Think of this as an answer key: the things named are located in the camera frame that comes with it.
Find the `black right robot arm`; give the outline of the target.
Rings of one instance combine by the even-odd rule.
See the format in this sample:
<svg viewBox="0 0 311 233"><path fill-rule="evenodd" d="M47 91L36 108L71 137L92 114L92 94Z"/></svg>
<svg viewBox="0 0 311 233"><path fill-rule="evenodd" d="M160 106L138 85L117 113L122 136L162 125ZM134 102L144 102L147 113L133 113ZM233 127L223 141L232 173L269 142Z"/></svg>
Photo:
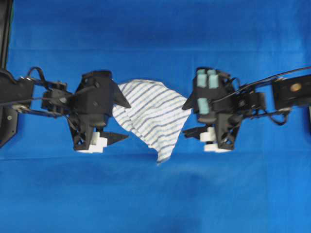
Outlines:
<svg viewBox="0 0 311 233"><path fill-rule="evenodd" d="M284 73L235 89L229 73L199 67L193 79L193 91L182 109L192 109L203 127L184 130L186 138L205 143L206 152L229 152L244 119L268 117L276 125L287 123L294 106L311 103L311 77L284 79Z"/></svg>

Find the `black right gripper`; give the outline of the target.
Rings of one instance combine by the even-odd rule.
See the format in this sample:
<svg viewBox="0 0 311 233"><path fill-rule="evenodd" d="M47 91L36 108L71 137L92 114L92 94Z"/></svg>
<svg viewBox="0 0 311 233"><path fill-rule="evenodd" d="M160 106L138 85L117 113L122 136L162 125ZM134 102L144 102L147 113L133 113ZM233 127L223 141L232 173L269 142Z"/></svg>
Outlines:
<svg viewBox="0 0 311 233"><path fill-rule="evenodd" d="M237 107L234 79L230 74L199 67L193 78L193 95L182 110L193 108L203 126L182 131L185 138L195 138L204 143L205 152L229 152L235 148L235 140L242 123Z"/></svg>

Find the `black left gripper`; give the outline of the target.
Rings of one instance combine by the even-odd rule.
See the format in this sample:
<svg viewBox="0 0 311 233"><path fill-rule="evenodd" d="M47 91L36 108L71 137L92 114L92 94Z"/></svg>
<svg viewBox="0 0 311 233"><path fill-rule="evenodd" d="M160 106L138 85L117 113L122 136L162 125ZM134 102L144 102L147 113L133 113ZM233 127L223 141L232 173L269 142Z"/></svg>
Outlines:
<svg viewBox="0 0 311 233"><path fill-rule="evenodd" d="M131 108L119 86L112 81L112 72L96 70L82 75L69 102L68 124L73 149L78 152L102 152L128 138L128 135L104 132L114 105Z"/></svg>

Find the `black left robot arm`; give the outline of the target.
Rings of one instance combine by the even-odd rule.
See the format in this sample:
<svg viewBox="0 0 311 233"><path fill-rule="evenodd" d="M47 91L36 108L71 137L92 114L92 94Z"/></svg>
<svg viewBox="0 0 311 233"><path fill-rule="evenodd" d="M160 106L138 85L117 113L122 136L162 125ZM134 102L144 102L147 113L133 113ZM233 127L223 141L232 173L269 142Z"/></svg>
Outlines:
<svg viewBox="0 0 311 233"><path fill-rule="evenodd" d="M76 91L67 84L49 82L39 67L31 68L18 80L6 69L0 71L0 145L17 134L18 115L65 117L73 141L73 149L84 153L101 153L103 149L128 136L105 132L115 105L131 105L109 70L83 74Z"/></svg>

